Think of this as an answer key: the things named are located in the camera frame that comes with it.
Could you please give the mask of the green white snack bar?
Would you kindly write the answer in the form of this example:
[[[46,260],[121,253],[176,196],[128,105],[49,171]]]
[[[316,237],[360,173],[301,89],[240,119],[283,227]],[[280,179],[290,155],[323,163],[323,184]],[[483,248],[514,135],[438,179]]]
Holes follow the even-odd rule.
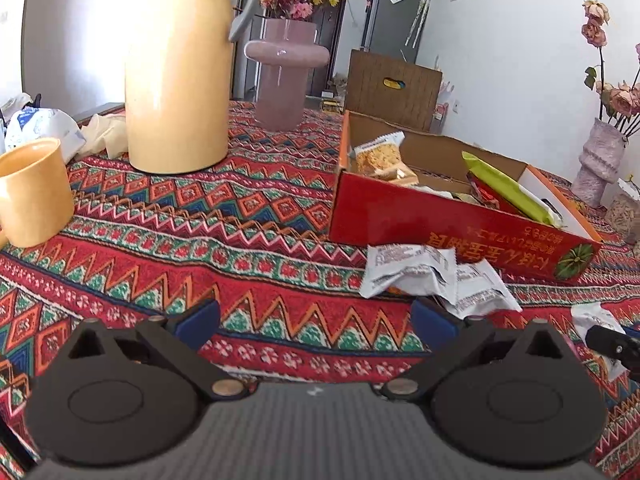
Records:
[[[561,229],[562,217],[523,185],[469,152],[461,153],[469,172],[529,219]]]

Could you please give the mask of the cookie snack packet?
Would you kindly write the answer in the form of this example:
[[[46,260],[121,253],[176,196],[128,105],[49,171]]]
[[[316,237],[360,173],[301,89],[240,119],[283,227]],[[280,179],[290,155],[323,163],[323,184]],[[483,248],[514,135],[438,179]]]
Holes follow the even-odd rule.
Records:
[[[378,136],[352,149],[356,170],[366,176],[380,176],[401,163],[400,147],[405,133],[395,131]]]

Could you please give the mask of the patterned red tablecloth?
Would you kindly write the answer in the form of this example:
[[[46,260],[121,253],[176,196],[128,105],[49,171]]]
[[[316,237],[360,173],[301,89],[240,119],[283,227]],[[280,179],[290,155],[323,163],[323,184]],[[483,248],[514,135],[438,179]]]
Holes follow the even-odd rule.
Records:
[[[639,260],[541,170],[600,252],[574,284],[494,266],[521,312],[482,316],[494,341],[419,401],[382,395],[431,354],[413,301],[446,300],[360,295],[368,246],[329,238],[343,117],[272,133],[235,103],[213,167],[70,165],[70,222],[1,253],[3,466],[29,479],[638,477],[639,372],[586,333],[639,331]],[[137,337],[209,298],[220,322],[198,354],[247,386],[240,400],[202,399]]]

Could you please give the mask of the red cardboard box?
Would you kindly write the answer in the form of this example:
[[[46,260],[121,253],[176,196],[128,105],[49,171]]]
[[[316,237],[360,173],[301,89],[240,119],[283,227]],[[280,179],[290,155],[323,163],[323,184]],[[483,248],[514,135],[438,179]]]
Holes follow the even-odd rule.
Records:
[[[416,186],[358,174],[350,150],[396,129],[378,118],[345,113],[329,226],[332,242],[452,248],[463,262],[487,260],[515,275],[568,284],[576,283],[600,252],[602,238],[596,229],[540,170],[450,136],[404,131],[401,159],[418,177]],[[520,214],[458,200],[458,194],[471,191],[464,153],[548,200],[559,211],[562,226],[555,229]]]

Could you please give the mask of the textured pink vase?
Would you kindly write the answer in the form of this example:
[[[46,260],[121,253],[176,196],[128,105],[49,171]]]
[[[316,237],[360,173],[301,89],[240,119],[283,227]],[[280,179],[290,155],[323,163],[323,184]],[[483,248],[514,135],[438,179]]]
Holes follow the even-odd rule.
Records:
[[[572,193],[590,207],[599,207],[605,188],[618,179],[627,144],[623,133],[596,118],[578,157],[580,168]]]

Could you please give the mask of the yellow ceramic mug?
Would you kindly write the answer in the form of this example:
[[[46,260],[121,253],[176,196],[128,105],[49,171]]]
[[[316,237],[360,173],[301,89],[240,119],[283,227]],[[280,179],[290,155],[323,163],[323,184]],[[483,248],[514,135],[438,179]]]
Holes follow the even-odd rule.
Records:
[[[1,156],[1,244],[40,245],[74,214],[61,141],[42,138]]]

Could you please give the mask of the dried pink roses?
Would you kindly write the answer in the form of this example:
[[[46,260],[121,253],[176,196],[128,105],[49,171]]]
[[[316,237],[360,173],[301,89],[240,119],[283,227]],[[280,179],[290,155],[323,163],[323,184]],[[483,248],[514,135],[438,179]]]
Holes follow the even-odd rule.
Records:
[[[602,0],[584,0],[582,15],[580,34],[597,55],[584,70],[584,86],[598,98],[597,120],[613,127],[628,143],[639,134],[639,41],[625,53],[630,69],[623,74],[623,64],[614,60],[611,46],[612,39],[622,38],[620,20]]]

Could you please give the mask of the white plastic bag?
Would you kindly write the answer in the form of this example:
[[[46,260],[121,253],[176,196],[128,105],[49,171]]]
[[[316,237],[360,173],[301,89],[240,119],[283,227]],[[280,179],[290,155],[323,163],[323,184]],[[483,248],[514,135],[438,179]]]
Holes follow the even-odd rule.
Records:
[[[14,150],[26,143],[53,138],[61,141],[64,162],[68,164],[86,144],[78,123],[57,108],[26,106],[10,119],[4,138],[4,150]]]

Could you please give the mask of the yellow thermos jug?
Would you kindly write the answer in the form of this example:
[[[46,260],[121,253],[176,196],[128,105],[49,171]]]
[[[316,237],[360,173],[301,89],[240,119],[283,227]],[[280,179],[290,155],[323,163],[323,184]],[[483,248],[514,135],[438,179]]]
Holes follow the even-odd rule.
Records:
[[[228,153],[233,45],[259,0],[139,0],[127,49],[131,166],[188,174]]]

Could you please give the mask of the pink glass vase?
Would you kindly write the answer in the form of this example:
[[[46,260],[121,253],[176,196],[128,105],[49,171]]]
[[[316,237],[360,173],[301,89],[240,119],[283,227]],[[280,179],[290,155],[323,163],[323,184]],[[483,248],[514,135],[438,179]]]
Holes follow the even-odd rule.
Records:
[[[309,73],[329,63],[317,44],[317,26],[288,18],[266,18],[262,36],[244,47],[259,65],[256,117],[269,131],[294,130],[303,118]]]

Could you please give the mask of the grey refrigerator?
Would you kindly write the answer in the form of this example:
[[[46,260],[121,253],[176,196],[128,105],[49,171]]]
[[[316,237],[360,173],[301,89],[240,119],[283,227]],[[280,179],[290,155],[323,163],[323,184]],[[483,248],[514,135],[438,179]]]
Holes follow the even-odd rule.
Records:
[[[416,62],[431,0],[370,0],[361,50]]]

